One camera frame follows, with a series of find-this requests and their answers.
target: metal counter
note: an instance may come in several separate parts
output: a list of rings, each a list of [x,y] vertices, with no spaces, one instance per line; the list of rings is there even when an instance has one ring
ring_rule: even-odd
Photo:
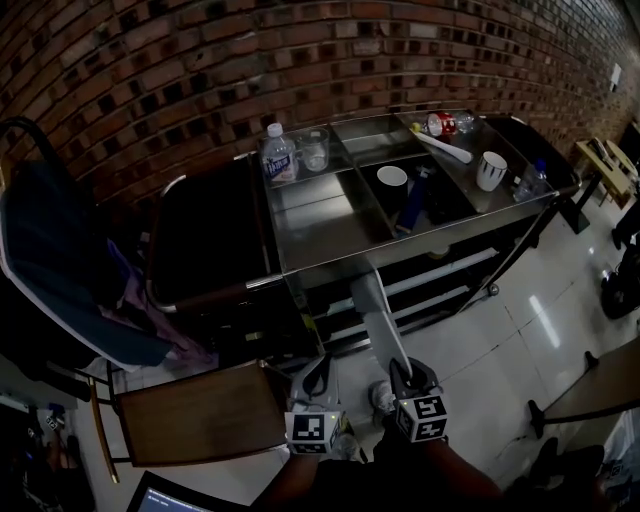
[[[516,202],[513,179],[531,164],[513,146],[478,119],[474,132],[454,135],[451,140],[473,153],[474,160],[463,164],[413,136],[408,126],[424,122],[427,114],[329,124],[324,126],[332,132],[327,169],[317,175],[303,170],[297,181],[276,187],[265,177],[283,274],[295,276],[296,287],[313,288],[353,278],[538,215],[559,195],[549,186],[538,197]],[[484,192],[475,183],[484,151],[495,151],[509,163],[509,173],[493,192]],[[394,219],[382,210],[363,172],[378,164],[400,165],[420,158],[435,160],[473,209],[462,219],[440,225],[422,215],[411,235],[400,238],[393,229]]]

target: computer monitor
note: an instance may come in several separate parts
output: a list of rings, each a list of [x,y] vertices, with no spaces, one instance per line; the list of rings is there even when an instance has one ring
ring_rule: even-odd
[[[127,512],[236,512],[246,508],[192,491],[146,471]]]

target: plastic bottle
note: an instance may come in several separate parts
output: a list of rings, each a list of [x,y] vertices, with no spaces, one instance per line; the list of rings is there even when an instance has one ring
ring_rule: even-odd
[[[542,158],[538,158],[534,169],[527,168],[513,193],[513,198],[517,202],[521,202],[544,193],[545,180],[547,179],[546,171],[547,163]]]
[[[271,181],[294,181],[298,175],[296,145],[282,133],[282,125],[267,127],[269,138],[262,148],[262,166]]]

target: white bottle cap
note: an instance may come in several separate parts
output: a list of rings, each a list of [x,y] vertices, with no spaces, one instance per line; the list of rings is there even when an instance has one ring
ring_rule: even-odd
[[[267,134],[269,137],[280,137],[282,135],[282,125],[280,123],[273,123],[267,126]]]

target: white marker cube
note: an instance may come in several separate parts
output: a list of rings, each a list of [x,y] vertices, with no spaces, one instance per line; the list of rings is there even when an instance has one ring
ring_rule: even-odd
[[[396,423],[412,443],[444,437],[447,411],[442,396],[398,400]]]
[[[341,412],[286,412],[287,440],[292,453],[330,453],[340,433]]]

